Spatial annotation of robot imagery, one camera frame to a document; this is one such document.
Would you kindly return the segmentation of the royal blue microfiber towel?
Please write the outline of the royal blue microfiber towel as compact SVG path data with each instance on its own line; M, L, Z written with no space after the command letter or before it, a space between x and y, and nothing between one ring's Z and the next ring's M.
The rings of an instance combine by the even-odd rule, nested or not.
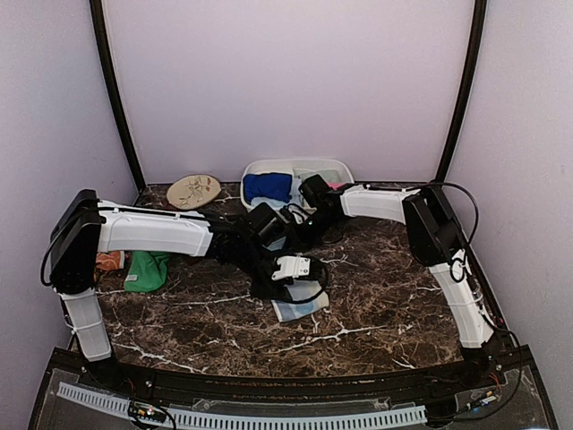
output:
M289 202L292 183L293 177L287 173L247 174L243 178L244 199L248 203L255 198Z

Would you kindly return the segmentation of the light blue patterned towel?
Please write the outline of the light blue patterned towel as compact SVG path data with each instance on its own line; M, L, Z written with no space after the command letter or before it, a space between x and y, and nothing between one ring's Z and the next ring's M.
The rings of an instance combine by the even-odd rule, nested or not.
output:
M291 301L272 300L271 304L280 323L288 323L314 314L329 306L329 295L317 280L298 280L286 287Z

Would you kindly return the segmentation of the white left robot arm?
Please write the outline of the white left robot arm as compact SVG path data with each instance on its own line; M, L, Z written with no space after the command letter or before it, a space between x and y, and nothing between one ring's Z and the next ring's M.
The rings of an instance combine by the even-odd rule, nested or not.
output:
M64 303L70 327L90 373L108 391L126 383L125 369L111 357L95 292L94 270L100 253L145 251L185 254L233 264L253 284L274 293L286 281L307 274L310 263L266 246L267 233L279 226L276 213L263 208L261 219L198 211L142 209L100 200L95 191L78 192L56 224L40 266L40 281Z

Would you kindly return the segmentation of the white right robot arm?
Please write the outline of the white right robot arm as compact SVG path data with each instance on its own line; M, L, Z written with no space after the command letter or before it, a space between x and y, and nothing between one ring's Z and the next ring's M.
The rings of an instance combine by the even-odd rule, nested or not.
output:
M329 186L313 175L299 186L312 209L302 223L299 239L310 243L335 223L349 218L385 219L406 226L411 255L429 269L446 297L465 352L485 351L495 331L483 293L468 267L470 239L442 191L443 183L409 188L343 184Z

